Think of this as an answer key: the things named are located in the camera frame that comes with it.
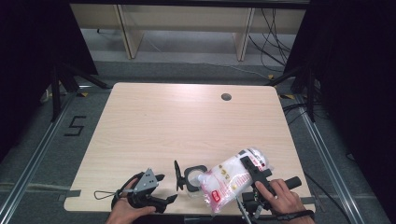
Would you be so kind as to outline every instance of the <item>metal frame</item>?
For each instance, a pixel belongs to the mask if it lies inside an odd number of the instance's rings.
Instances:
[[[301,95],[296,96],[296,101],[298,104],[304,103],[303,97]],[[317,125],[315,122],[311,121],[309,116],[304,112],[303,108],[300,108],[300,112],[303,114],[305,125],[311,134],[312,139],[314,140],[319,156],[322,159],[326,171],[329,174],[330,180],[332,181],[332,184],[334,185],[334,188],[340,197],[341,203],[343,204],[351,223],[365,223],[355,199],[347,187],[344,178],[338,171],[338,168],[332,159],[332,155],[330,154],[326,144],[323,141],[323,138],[320,135]]]
[[[59,117],[50,124],[49,128],[44,134],[44,137],[41,139],[41,142],[38,144],[37,148],[35,149],[35,153],[33,154],[32,158],[29,160],[17,183],[14,185],[13,189],[11,190],[11,192],[8,194],[7,198],[3,202],[0,209],[0,223],[4,224],[10,221],[19,202],[21,201],[21,198],[25,190],[27,189],[33,176],[35,176],[35,172],[38,166],[40,165],[40,162],[43,160],[44,156],[46,155],[46,152],[50,147],[50,143],[52,142],[54,135],[56,134],[60,124],[64,119],[64,115],[67,112],[67,108],[71,105],[73,99],[76,96],[77,96],[76,93],[66,96],[63,105],[64,109],[62,110]]]

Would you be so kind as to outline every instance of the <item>hole in table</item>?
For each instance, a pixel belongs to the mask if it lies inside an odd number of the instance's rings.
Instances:
[[[230,101],[231,100],[231,94],[230,93],[223,93],[221,95],[221,99],[223,99],[224,101]]]

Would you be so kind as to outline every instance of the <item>gray floor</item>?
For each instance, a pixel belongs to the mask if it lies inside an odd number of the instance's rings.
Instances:
[[[262,85],[268,75],[281,73],[262,66],[261,54],[249,42],[243,62],[235,56],[231,34],[205,32],[146,32],[137,56],[128,60],[120,38],[120,32],[82,30],[95,60],[101,80],[108,84],[119,81],[216,83],[238,85]],[[252,35],[257,43],[263,43],[262,35]],[[280,35],[285,45],[292,47],[293,35]],[[266,49],[279,60],[276,48]],[[282,69],[275,61],[263,57],[265,65]],[[279,84],[279,94],[289,94],[289,79]],[[78,80],[81,86],[92,84]],[[90,142],[94,128],[105,106],[109,90],[95,87],[83,89],[87,97],[76,97],[65,111],[64,118],[40,162],[28,189],[9,223],[104,223],[107,213],[70,213],[63,209],[64,195],[73,183],[74,176]],[[293,99],[280,100],[283,106],[296,104]],[[353,195],[365,223],[390,223],[378,200],[361,174],[356,163],[346,157],[347,148],[337,135],[326,111],[315,107],[316,125],[331,152],[337,169]],[[83,125],[79,137],[67,137],[75,130],[68,128],[74,116],[84,115],[76,123]],[[18,181],[30,157],[50,126],[51,103],[43,103],[26,128],[21,141],[9,152],[0,166],[0,200],[4,200],[14,183]],[[329,178],[316,145],[306,129],[299,109],[286,115],[290,132],[304,170],[311,175],[337,202],[340,198]],[[317,223],[347,223],[334,203],[312,181],[308,180],[312,194],[318,195]],[[162,223],[176,223],[162,219]]]

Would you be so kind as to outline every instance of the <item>black tripod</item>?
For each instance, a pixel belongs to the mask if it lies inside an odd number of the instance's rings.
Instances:
[[[23,15],[32,27],[33,35],[38,36],[37,45],[48,55],[41,62],[48,70],[43,70],[43,75],[36,82],[50,80],[53,101],[51,121],[55,121],[61,112],[59,82],[67,92],[77,92],[79,89],[74,76],[83,77],[102,89],[112,88],[89,75],[98,72],[68,2],[20,0],[14,4],[13,10]]]
[[[307,89],[306,112],[313,122],[315,79],[326,67],[332,50],[332,39],[345,16],[345,1],[332,1],[327,7],[317,7],[319,0],[312,0],[296,36],[284,73],[266,86],[275,86],[284,80],[295,77],[291,85],[293,93]]]

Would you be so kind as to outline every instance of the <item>small black object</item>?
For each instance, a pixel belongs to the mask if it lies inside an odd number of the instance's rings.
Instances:
[[[153,197],[151,193],[158,187],[158,181],[162,181],[165,175],[155,175],[152,173],[151,169],[148,169],[145,173],[140,173],[131,177],[121,189],[118,189],[114,195],[113,201],[111,203],[111,209],[113,209],[120,195],[126,190],[128,191],[127,199],[128,203],[134,208],[141,208],[146,206],[154,206],[156,208],[156,213],[163,213],[166,206],[169,203],[173,203],[177,198],[177,194],[169,196],[166,199],[160,199]],[[134,182],[130,189],[125,189],[125,187],[135,178],[139,181]]]
[[[176,171],[176,180],[177,180],[176,190],[177,191],[178,191],[178,189],[183,189],[184,185],[187,186],[187,190],[189,192],[196,192],[199,190],[199,188],[192,185],[188,179],[189,174],[195,170],[199,170],[204,173],[207,171],[207,168],[204,165],[189,167],[184,171],[184,177],[183,177],[183,176],[181,176],[180,167],[178,166],[177,161],[175,161],[175,171]]]
[[[269,210],[272,208],[272,206],[259,193],[259,191],[256,188],[255,182],[256,181],[262,182],[264,186],[268,189],[268,191],[270,191],[274,196],[276,196],[275,191],[271,188],[270,182],[267,180],[267,177],[272,175],[271,170],[266,169],[260,171],[259,168],[253,164],[253,162],[250,160],[249,157],[243,157],[240,159],[240,161],[244,165],[245,169],[247,169],[253,180],[253,184],[251,185],[253,191],[242,193],[242,201],[243,201],[242,205],[243,208],[246,210],[247,218],[249,218],[250,221],[256,223],[258,220],[292,220],[297,217],[310,216],[313,214],[311,210],[306,210],[303,212],[297,212],[292,214],[277,214],[276,216],[259,217],[261,211],[261,209],[259,209],[260,207],[265,210]],[[294,189],[302,185],[301,180],[298,176],[286,180],[285,183],[289,189]],[[245,214],[243,208],[240,209],[242,214]]]

